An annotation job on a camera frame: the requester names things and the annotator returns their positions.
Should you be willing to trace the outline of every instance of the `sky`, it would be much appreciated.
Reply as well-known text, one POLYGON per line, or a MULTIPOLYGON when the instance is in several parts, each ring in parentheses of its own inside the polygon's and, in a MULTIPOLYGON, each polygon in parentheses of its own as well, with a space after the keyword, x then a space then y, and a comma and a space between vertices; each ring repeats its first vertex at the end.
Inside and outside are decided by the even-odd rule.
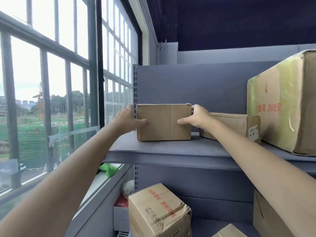
MULTIPOLYGON (((106 20, 106 5, 105 1, 102 4, 102 17, 106 20)), ((109 0, 109 10, 113 10, 113 0, 109 0)), ((73 38, 73 0, 58 0, 59 6, 59 43, 70 50, 74 50, 73 38)), ((0 0, 0 11, 26 23, 26 0, 0 0)), ((54 0, 32 0, 32 16, 33 28, 43 35, 54 40, 54 0)), ((117 6, 113 11, 109 12, 109 26, 113 28, 113 19, 116 22, 116 35, 118 36, 118 17, 121 20, 123 16, 119 13, 117 6)), ((77 26, 78 26, 78 54, 88 59, 88 14, 87 6, 82 0, 77 0, 77 26)), ((127 43, 127 33, 129 40, 131 39, 131 31, 126 22, 121 22, 121 41, 127 43)), ((106 33, 106 28, 103 27, 103 33, 106 33)), ((114 53, 114 48, 118 50, 116 53, 116 63, 121 59, 121 63, 125 64, 126 69, 130 69, 127 61, 136 63, 136 60, 131 60, 128 53, 119 46, 119 42, 115 41, 114 37, 109 33, 109 53, 114 53)), ((107 53, 107 35, 103 35, 103 52, 107 53)), ((33 100, 33 96, 38 95, 40 91, 41 69, 40 69, 40 50, 29 43, 26 43, 15 37, 11 37, 12 46, 12 62, 13 75, 15 86, 15 99, 17 100, 33 100)), ((114 58, 109 58, 109 67, 107 67, 107 55, 104 56, 104 68, 109 68, 112 73, 119 72, 119 65, 116 65, 114 70, 114 58)), ((66 95, 66 79, 65 79, 65 61, 51 53, 48 53, 48 76, 49 76, 49 91, 50 95, 66 95)), ((4 96, 3 76, 2 76, 2 60, 0 57, 0 96, 4 96)), ((121 72, 124 72, 124 65, 121 65, 121 72)), ((127 78, 127 75, 122 75, 121 78, 127 78)), ((79 90, 83 92, 82 68, 71 63, 71 87, 72 91, 79 90)), ((108 81, 108 91, 112 92, 112 81, 108 81)))

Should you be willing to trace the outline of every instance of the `ceiling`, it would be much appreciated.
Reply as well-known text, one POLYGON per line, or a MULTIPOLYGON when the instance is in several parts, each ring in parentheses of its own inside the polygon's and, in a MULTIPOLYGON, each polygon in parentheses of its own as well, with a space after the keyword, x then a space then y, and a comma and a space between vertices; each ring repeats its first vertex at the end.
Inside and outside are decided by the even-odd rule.
POLYGON ((316 43, 316 0, 147 0, 179 51, 316 43))

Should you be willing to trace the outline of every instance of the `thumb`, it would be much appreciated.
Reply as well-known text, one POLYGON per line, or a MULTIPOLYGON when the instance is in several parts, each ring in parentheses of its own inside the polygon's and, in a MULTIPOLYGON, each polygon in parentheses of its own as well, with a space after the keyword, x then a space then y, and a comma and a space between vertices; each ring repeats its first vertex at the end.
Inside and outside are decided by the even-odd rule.
POLYGON ((148 123, 148 120, 147 120, 147 119, 141 119, 141 120, 135 119, 135 120, 136 120, 136 126, 137 126, 137 128, 143 127, 143 126, 145 126, 145 125, 148 123))
POLYGON ((192 116, 178 119, 177 123, 180 124, 180 125, 191 124, 191 118, 192 118, 192 116))

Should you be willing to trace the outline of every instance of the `hand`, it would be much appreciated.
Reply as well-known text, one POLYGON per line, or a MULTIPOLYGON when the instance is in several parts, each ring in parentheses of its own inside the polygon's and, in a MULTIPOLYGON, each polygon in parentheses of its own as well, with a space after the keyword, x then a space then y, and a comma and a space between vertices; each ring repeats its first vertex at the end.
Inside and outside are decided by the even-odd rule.
POLYGON ((137 128, 143 127, 147 124, 147 119, 135 119, 133 114, 133 106, 128 105, 127 107, 120 110, 113 120, 113 125, 116 125, 120 135, 131 132, 137 128))
POLYGON ((200 105, 193 105, 192 111, 193 115, 186 118, 178 119, 177 123, 180 125, 191 124, 195 127, 205 130, 210 120, 212 119, 209 112, 200 105))

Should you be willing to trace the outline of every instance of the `green cloth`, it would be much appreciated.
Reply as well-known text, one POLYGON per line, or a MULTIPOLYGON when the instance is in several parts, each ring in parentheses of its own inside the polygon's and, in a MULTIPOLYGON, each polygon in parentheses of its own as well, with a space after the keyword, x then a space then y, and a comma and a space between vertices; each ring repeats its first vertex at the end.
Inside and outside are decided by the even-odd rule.
POLYGON ((103 165, 100 166, 99 168, 102 171, 105 171, 105 175, 107 177, 112 177, 113 175, 115 175, 115 173, 117 171, 119 171, 119 169, 115 166, 110 165, 109 163, 104 163, 103 165))

